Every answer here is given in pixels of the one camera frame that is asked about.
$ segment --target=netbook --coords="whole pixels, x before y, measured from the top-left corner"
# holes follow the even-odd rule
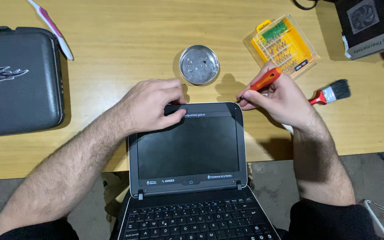
[[[130,135],[130,194],[119,240],[279,239],[247,186],[242,111],[233,102],[186,109],[169,128]]]

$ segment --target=black screen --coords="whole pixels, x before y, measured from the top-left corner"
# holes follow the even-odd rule
[[[183,118],[137,138],[139,179],[239,171],[233,116]]]

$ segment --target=metal bowl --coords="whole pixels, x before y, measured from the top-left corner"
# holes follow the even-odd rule
[[[180,72],[193,84],[211,81],[219,71],[216,54],[209,47],[193,45],[186,48],[180,56]]]

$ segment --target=person's left hand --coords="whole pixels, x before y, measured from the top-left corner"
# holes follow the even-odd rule
[[[120,127],[130,135],[167,128],[180,122],[185,109],[164,116],[168,103],[185,104],[179,79],[149,79],[137,83],[114,107]]]

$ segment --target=screen bezel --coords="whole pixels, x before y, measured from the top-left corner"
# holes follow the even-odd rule
[[[188,103],[185,105],[168,104],[164,112],[171,113],[178,109],[186,109],[188,114],[205,114],[214,112],[230,112],[236,120],[236,141],[238,148],[238,167],[236,172],[218,172],[218,176],[232,175],[227,178],[207,179],[211,174],[198,174],[189,176],[155,178],[157,184],[146,184],[147,179],[139,179],[138,170],[138,149],[137,134],[128,137],[129,144],[129,161],[130,161],[130,191],[135,198],[138,197],[138,191],[143,190],[144,196],[160,196],[164,194],[180,194],[186,192],[197,192],[210,189],[234,188],[236,182],[241,181],[242,187],[247,184],[247,162],[245,158],[245,141],[244,141],[244,123],[241,108],[234,102],[211,102],[211,103]],[[176,179],[174,182],[160,183],[163,180]]]

